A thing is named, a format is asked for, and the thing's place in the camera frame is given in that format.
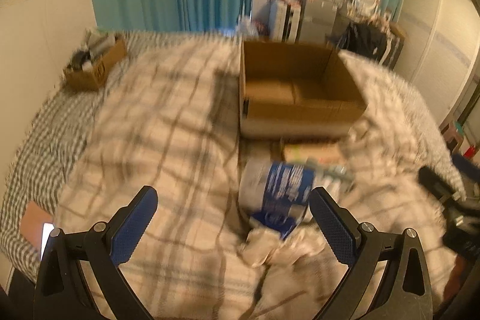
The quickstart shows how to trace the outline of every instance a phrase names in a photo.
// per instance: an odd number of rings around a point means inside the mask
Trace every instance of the cardboard box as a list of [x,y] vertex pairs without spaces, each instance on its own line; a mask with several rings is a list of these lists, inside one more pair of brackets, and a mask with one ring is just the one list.
[[99,90],[106,82],[112,67],[127,55],[127,48],[122,39],[118,39],[109,51],[97,59],[88,71],[74,71],[64,68],[63,73],[69,86],[78,91]]
[[335,49],[244,41],[240,129],[251,139],[338,138],[366,103]]

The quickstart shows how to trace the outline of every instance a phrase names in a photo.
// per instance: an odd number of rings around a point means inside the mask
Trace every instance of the smartphone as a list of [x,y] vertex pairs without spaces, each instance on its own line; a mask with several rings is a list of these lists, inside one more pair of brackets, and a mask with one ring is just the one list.
[[42,230],[42,248],[40,251],[40,260],[43,258],[43,251],[45,251],[45,246],[47,245],[47,240],[49,240],[50,232],[53,230],[54,225],[51,223],[44,223]]

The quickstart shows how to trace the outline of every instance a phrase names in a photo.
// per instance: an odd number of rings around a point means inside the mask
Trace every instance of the red object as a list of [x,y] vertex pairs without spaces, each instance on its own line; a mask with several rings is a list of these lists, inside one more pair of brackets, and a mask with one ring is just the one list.
[[477,153],[477,151],[475,150],[475,147],[471,146],[469,149],[465,151],[465,153],[463,154],[463,157],[467,159],[471,159],[475,156],[475,153]]

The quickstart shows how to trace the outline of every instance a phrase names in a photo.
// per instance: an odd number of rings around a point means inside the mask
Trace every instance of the empty cardboard box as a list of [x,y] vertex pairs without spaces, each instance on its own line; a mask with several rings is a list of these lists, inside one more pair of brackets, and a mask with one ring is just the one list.
[[78,91],[97,91],[106,82],[112,67],[127,55],[127,48],[122,39],[118,39],[107,53],[95,61],[88,71],[74,71],[64,68],[67,84]]
[[366,108],[335,49],[244,41],[240,128],[251,139],[338,138]]

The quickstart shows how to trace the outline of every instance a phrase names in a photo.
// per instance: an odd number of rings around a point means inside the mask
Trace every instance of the textured blue pad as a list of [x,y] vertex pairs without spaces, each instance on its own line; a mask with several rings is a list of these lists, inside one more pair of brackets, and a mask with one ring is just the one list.
[[331,202],[336,205],[335,201],[323,187],[315,188],[311,191],[309,197],[310,211],[337,260],[351,267],[356,260],[355,239],[351,236],[348,229],[345,228],[333,206],[324,197],[330,198]]
[[153,187],[149,187],[115,236],[112,237],[110,258],[114,265],[118,266],[128,262],[157,210],[157,205],[157,191]]

